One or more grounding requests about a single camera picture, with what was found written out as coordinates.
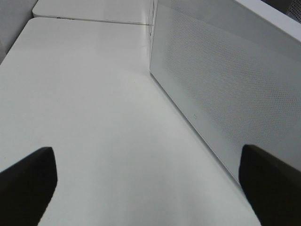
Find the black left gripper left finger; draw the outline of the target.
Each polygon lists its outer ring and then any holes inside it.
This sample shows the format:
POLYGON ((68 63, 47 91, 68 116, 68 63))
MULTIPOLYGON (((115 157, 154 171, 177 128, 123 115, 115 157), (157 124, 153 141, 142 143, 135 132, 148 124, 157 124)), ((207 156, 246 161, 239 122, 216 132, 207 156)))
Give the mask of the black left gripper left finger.
POLYGON ((52 147, 42 147, 0 173, 0 224, 36 226, 57 186, 52 147))

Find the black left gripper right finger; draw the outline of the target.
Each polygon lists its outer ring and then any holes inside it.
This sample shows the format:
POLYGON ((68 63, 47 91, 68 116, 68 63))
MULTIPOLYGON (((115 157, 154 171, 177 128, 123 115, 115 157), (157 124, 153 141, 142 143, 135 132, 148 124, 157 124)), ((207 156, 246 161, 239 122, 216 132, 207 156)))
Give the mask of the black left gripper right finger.
POLYGON ((239 183, 262 226, 301 224, 301 173, 255 145, 244 145, 239 183))

